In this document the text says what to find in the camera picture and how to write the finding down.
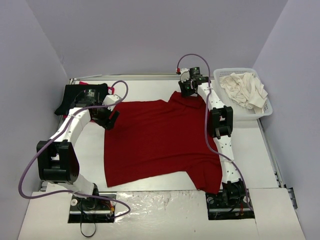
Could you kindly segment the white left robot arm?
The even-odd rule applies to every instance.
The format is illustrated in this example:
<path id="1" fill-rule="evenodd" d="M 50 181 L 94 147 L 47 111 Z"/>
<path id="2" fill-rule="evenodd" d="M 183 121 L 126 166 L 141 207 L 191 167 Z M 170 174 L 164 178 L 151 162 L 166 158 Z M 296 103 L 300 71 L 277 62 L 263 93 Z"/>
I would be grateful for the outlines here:
<path id="1" fill-rule="evenodd" d="M 90 121 L 111 130 L 120 114 L 114 109 L 120 101 L 122 98 L 117 94 L 103 95 L 94 88 L 81 90 L 67 103 L 63 112 L 66 119 L 58 131 L 36 146 L 40 179 L 70 190 L 78 205 L 88 210 L 96 209 L 101 197 L 97 185 L 80 174 L 74 146 Z"/>

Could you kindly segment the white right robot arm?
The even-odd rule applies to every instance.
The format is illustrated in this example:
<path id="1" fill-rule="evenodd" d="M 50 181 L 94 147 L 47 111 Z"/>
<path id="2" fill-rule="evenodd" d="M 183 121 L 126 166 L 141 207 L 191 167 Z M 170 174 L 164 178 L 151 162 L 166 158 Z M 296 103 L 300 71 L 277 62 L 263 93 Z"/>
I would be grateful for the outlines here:
<path id="1" fill-rule="evenodd" d="M 219 155 L 222 169 L 222 202 L 233 209 L 236 203 L 246 200 L 246 205 L 252 211 L 249 191 L 240 169 L 234 162 L 232 107 L 222 102 L 212 87 L 211 79 L 203 76 L 199 67 L 178 67 L 176 74 L 179 75 L 178 85 L 183 97 L 196 94 L 205 102 L 205 142 L 210 151 Z"/>

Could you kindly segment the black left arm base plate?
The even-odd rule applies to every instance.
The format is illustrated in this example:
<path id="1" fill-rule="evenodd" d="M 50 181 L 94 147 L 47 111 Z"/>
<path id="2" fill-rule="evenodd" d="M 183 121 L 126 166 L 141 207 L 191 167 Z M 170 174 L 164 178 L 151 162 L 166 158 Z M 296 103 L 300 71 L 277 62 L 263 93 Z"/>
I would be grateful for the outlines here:
<path id="1" fill-rule="evenodd" d="M 72 195 L 67 223 L 113 223 L 115 205 L 114 201 Z"/>

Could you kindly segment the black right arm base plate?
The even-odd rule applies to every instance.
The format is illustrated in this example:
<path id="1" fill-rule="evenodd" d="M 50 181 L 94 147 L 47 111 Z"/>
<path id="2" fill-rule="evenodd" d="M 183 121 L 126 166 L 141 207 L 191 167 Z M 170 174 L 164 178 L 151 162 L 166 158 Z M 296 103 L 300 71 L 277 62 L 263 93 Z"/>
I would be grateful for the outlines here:
<path id="1" fill-rule="evenodd" d="M 207 217 L 209 221 L 254 219 L 255 213 L 250 200 L 247 202 L 245 194 L 239 193 L 235 197 L 226 199 L 223 191 L 218 194 L 205 193 Z"/>

